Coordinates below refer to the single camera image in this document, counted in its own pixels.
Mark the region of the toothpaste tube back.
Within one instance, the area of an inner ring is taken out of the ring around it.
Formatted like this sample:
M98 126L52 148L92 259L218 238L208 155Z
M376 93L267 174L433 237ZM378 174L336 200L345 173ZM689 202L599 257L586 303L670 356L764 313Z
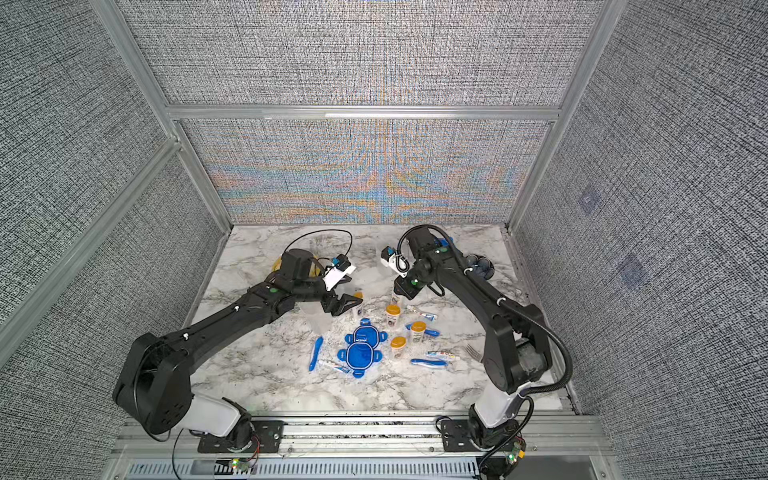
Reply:
M428 321L428 322L435 322L437 320L437 318L438 318L438 316L436 314L428 312L428 311L425 311L425 310L422 310L422 309L420 309L420 308L418 308L416 306L413 306L413 305L407 306L406 309L409 312L411 312L411 313L413 313L413 314L423 318L425 321Z

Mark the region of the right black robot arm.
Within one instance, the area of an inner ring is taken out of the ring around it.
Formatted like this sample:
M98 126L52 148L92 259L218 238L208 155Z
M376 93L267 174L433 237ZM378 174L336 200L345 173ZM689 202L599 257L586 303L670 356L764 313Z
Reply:
M532 414L535 395L556 392L571 381L572 356L539 307L523 306L494 287L492 266L463 254L442 228L411 227L394 247L382 249L380 259L396 272L395 294L413 300L425 289L438 296L450 292L483 327L481 363L490 384L468 414L477 447L500 450L524 428L518 418L523 404Z

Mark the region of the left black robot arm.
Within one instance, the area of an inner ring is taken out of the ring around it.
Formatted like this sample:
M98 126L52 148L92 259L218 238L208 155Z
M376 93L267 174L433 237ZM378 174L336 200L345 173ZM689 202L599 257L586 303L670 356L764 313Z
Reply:
M354 295L335 292L338 284L350 282L356 269L346 255L313 275L317 263L311 252L289 249L276 271L218 312L163 336L138 337L113 390L116 405L154 438L180 428L208 436L232 452L249 449L255 433L248 411L234 401L193 392L191 376L219 351L299 303L314 303L333 317L361 304Z

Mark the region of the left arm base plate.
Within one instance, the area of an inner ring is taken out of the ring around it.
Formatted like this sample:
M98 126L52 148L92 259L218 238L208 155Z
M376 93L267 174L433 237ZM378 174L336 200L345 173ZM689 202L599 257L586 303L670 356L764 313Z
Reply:
M277 453L285 423L279 420L251 420L237 425L226 437L204 434L197 452L201 454Z

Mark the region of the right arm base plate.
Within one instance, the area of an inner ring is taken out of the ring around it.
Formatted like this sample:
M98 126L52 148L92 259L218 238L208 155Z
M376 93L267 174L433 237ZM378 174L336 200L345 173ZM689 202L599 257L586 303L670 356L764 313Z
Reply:
M442 418L436 421L443 450L449 453L489 451L508 439L520 426L509 420L494 428L486 428L479 420Z

